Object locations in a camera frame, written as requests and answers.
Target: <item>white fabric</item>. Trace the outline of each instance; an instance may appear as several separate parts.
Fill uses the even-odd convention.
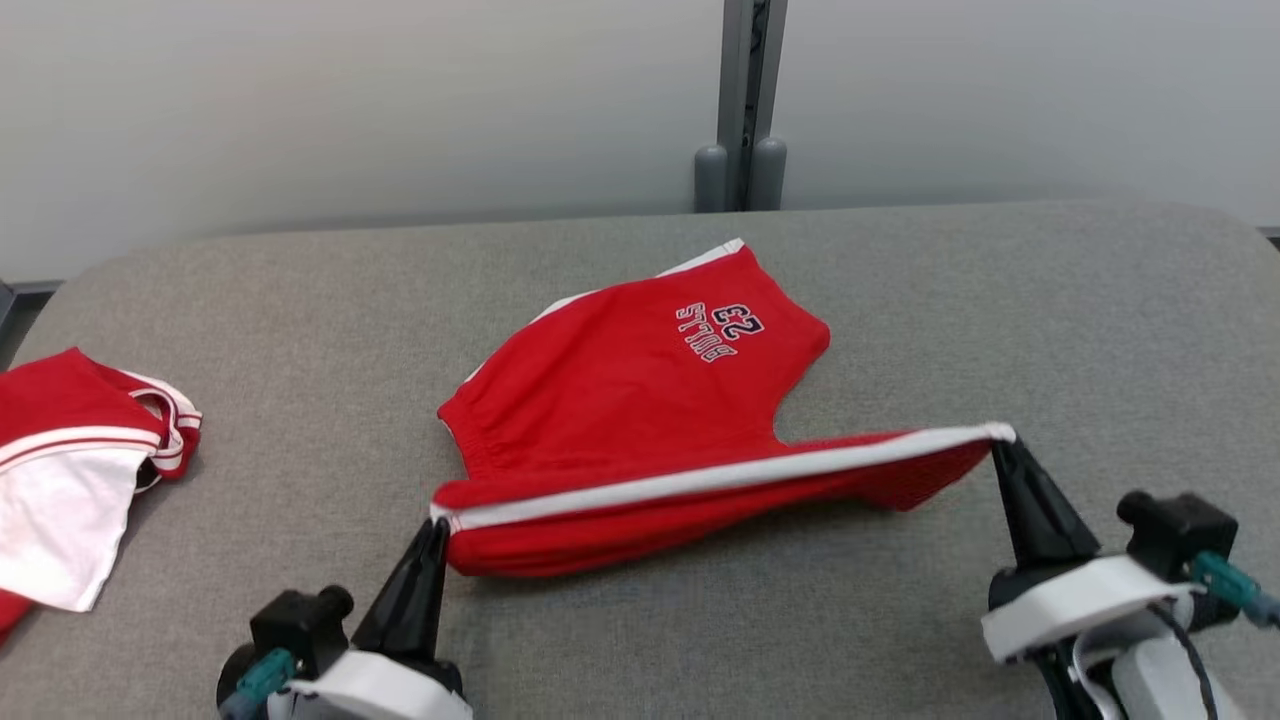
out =
[[[765,460],[733,462],[611,486],[561,492],[516,502],[451,510],[431,505],[431,518],[449,518],[454,532],[522,523],[567,512],[632,505],[663,497],[776,483],[823,473],[884,465],[941,452],[980,439],[1012,442],[1014,428],[988,423],[969,428],[936,428],[899,436],[874,445],[815,450]]]
[[[84,612],[115,564],[148,451],[69,447],[0,473],[0,588]]]

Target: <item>black cable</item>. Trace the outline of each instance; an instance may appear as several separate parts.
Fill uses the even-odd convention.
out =
[[[1178,638],[1178,644],[1183,646],[1183,650],[1187,651],[1187,660],[1190,661],[1192,670],[1201,682],[1201,700],[1204,701],[1204,712],[1208,714],[1208,720],[1217,720],[1217,703],[1213,702],[1213,687],[1208,682],[1208,670],[1204,669],[1204,661],[1201,660],[1196,646],[1192,644],[1192,637],[1187,634],[1187,630],[1164,605],[1152,602],[1147,606],[1147,610],[1151,610],[1152,615],[1169,625],[1169,629],[1174,632],[1174,637]]]

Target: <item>gray pole base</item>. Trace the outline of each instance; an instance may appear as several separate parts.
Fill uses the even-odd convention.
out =
[[[751,191],[748,210],[782,209],[782,176],[787,168],[787,143],[765,137],[751,149]]]
[[[728,152],[708,145],[694,152],[694,211],[723,213],[728,204]]]

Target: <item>red fabric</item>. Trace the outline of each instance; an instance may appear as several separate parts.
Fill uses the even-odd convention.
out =
[[[160,420],[104,380],[100,370],[72,348],[0,374],[0,465],[18,459],[5,446],[49,430],[105,425],[163,437]]]
[[[51,446],[113,441],[110,428],[131,428],[160,436],[152,447],[157,474],[177,479],[186,471],[200,442],[200,414],[184,397],[101,365],[72,347],[58,355],[0,373],[0,491],[5,464],[22,462]],[[77,428],[106,428],[76,433]],[[72,430],[36,447],[19,446],[41,433]],[[0,538],[14,542],[13,538]],[[0,589],[0,644],[31,609],[32,601]]]
[[[22,620],[31,609],[31,601],[20,594],[0,591],[0,644],[9,637],[9,630]]]
[[[792,302],[746,247],[575,300],[517,332],[440,407],[468,479],[440,487],[434,503],[458,511],[901,434],[800,446],[777,439],[778,404],[828,342],[827,325]],[[456,527],[449,562],[465,574],[557,575],[792,502],[856,497],[908,510],[988,448],[975,442],[910,462]]]

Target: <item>robotic arm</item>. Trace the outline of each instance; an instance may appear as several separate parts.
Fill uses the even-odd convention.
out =
[[[1192,493],[1130,492],[1124,555],[1093,533],[1021,441],[992,451],[1016,565],[992,578],[983,635],[1000,662],[1033,662],[1060,720],[1243,717],[1192,632],[1244,609],[1280,626],[1280,603],[1226,557],[1234,518]]]
[[[1243,717],[1189,633],[1243,609],[1280,628],[1280,602],[1228,562],[1235,519],[1185,493],[1126,495],[1125,553],[1098,541],[1021,441],[992,459],[1016,564],[989,585],[983,637],[1000,662],[1034,664],[1059,720]],[[435,657],[449,527],[428,520],[348,641],[351,594],[287,591],[250,621],[228,659],[218,705],[228,720],[339,715],[470,720],[462,676]]]
[[[435,657],[444,593],[445,520],[428,520],[347,641],[351,594],[285,591],[250,620],[218,682],[225,720],[347,716],[371,720],[470,720],[462,675]]]

